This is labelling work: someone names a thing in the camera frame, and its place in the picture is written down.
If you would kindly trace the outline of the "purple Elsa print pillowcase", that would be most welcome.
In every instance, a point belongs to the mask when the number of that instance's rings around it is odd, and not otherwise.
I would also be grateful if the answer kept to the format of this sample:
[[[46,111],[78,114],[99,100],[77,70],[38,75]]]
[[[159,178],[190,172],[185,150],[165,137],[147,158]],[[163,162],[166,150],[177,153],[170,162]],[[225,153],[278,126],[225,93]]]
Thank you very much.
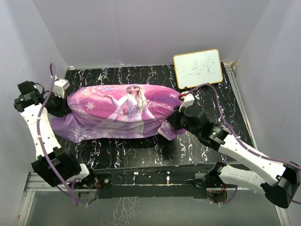
[[[157,134],[167,140],[185,133],[168,122],[181,105],[179,92],[149,85],[99,85],[81,87],[67,97],[71,113],[54,117],[56,135],[74,143],[100,138],[134,139]]]

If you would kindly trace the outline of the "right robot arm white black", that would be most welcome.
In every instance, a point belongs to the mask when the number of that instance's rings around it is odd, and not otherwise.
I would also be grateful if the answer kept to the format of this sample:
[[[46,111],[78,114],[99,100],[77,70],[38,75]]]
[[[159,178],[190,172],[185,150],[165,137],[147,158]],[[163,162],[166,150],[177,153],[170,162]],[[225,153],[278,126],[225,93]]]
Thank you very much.
[[[202,178],[196,179],[199,187],[236,185],[263,194],[278,207],[289,207],[301,184],[297,164],[271,160],[243,143],[234,132],[219,123],[211,122],[200,107],[175,107],[167,120],[174,129],[187,130],[204,146],[225,154],[248,168],[243,170],[218,162]]]

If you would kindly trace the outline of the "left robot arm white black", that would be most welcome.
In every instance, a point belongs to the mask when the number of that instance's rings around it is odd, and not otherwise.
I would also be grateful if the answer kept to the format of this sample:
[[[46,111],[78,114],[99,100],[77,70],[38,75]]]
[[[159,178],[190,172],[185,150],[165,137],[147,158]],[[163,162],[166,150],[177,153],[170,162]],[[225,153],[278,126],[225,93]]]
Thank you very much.
[[[92,188],[97,183],[96,174],[58,143],[48,119],[49,114],[61,116],[70,112],[64,93],[68,85],[67,80],[56,79],[54,87],[59,91],[52,92],[46,100],[46,91],[39,91],[37,83],[22,82],[18,84],[21,94],[14,100],[14,108],[27,123],[35,145],[36,160],[31,163],[34,172],[52,187],[74,182],[76,188]]]

